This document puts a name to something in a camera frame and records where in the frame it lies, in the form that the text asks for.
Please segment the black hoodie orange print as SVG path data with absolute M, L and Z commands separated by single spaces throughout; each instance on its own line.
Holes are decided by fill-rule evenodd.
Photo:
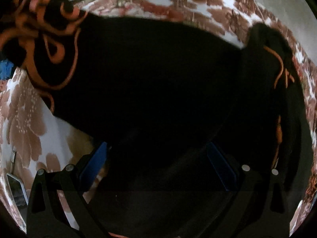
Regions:
M 10 117 L 39 158 L 44 107 L 103 142 L 106 161 L 83 194 L 92 237 L 213 237 L 225 188 L 213 142 L 275 142 L 289 228 L 309 180 L 312 139 L 293 52 L 257 23 L 237 48 L 196 26 L 99 17 L 68 0 L 1 0 L 1 58 L 35 94 Z

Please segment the smartphone on bed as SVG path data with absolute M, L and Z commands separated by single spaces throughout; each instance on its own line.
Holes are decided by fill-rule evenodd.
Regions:
M 7 174 L 11 194 L 18 207 L 27 207 L 29 199 L 23 182 L 12 174 Z

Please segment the floral brown red blanket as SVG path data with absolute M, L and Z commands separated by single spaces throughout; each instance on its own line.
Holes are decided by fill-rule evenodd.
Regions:
M 1 0 L 1 155 L 28 237 L 314 237 L 316 64 L 254 0 Z

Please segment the blue folded garment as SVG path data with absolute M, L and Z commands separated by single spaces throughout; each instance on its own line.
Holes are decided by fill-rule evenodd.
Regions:
M 13 68 L 13 63 L 9 60 L 2 60 L 0 62 L 0 79 L 8 80 L 11 78 L 11 72 Z

